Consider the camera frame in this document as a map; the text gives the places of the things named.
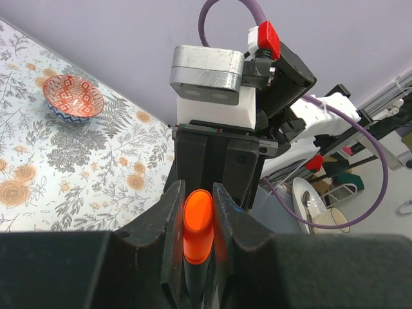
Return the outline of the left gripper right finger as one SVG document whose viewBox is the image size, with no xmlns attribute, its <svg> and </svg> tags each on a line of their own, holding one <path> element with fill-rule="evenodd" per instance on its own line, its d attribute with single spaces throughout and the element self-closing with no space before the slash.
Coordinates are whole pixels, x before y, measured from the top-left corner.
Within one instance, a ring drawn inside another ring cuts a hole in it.
<svg viewBox="0 0 412 309">
<path fill-rule="evenodd" d="M 410 308 L 411 240 L 396 235 L 276 234 L 215 183 L 221 308 Z"/>
</svg>

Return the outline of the orange black highlighter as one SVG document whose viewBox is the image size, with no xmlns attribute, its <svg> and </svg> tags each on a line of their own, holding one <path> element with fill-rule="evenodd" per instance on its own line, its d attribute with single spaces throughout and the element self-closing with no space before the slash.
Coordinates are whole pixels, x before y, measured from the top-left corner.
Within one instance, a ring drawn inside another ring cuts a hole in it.
<svg viewBox="0 0 412 309">
<path fill-rule="evenodd" d="M 187 299 L 191 308 L 201 308 L 203 306 L 209 260 L 208 257 L 200 264 L 192 264 L 186 258 L 183 259 Z"/>
</svg>

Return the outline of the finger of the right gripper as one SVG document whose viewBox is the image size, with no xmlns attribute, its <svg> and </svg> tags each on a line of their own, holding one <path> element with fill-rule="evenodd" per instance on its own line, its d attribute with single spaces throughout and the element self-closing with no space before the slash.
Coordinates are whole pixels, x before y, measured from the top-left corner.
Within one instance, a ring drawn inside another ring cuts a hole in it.
<svg viewBox="0 0 412 309">
<path fill-rule="evenodd" d="M 252 181 L 259 158 L 257 138 L 231 138 L 228 142 L 222 184 L 242 209 L 250 204 Z"/>
<path fill-rule="evenodd" d="M 197 189 L 204 189 L 204 167 L 207 137 L 189 130 L 177 130 L 174 139 L 174 160 L 164 185 L 164 192 L 176 180 L 185 182 L 186 197 Z"/>
</svg>

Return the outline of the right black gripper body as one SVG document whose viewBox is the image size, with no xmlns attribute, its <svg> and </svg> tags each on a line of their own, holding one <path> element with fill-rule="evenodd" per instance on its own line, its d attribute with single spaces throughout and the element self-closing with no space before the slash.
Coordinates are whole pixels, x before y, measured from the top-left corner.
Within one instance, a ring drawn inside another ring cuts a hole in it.
<svg viewBox="0 0 412 309">
<path fill-rule="evenodd" d="M 264 156 L 266 159 L 281 156 L 290 149 L 289 142 L 279 143 L 275 139 L 258 137 L 253 129 L 228 124 L 217 124 L 200 120 L 192 120 L 189 124 L 178 124 L 173 127 L 173 140 L 177 141 L 177 138 L 183 133 L 257 142 L 259 145 L 259 155 Z"/>
</svg>

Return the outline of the orange highlighter cap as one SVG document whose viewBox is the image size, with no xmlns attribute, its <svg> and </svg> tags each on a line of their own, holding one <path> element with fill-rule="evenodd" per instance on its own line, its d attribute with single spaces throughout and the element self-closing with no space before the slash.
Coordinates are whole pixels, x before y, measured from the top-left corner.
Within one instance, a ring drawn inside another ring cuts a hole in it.
<svg viewBox="0 0 412 309">
<path fill-rule="evenodd" d="M 214 241 L 213 200 L 203 189 L 190 193 L 183 208 L 183 255 L 192 265 L 209 257 Z"/>
</svg>

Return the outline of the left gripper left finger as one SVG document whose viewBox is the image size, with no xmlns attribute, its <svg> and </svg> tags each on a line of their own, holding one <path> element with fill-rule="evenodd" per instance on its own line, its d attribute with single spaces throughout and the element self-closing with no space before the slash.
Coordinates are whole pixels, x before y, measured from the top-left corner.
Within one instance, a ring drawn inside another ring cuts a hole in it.
<svg viewBox="0 0 412 309">
<path fill-rule="evenodd" d="M 177 308 L 185 184 L 117 231 L 1 234 L 2 308 Z"/>
</svg>

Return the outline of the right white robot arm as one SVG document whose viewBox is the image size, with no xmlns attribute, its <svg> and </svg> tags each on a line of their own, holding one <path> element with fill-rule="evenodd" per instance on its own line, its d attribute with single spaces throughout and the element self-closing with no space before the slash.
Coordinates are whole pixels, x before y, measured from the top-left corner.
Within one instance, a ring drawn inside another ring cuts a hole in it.
<svg viewBox="0 0 412 309">
<path fill-rule="evenodd" d="M 314 74 L 287 45 L 259 47 L 252 59 L 235 50 L 179 45 L 170 84 L 177 94 L 173 129 L 175 158 L 166 184 L 187 192 L 221 183 L 234 201 L 249 209 L 263 176 L 328 148 L 321 135 L 348 130 L 331 104 L 351 120 L 360 117 L 340 93 L 316 106 L 303 98 Z"/>
</svg>

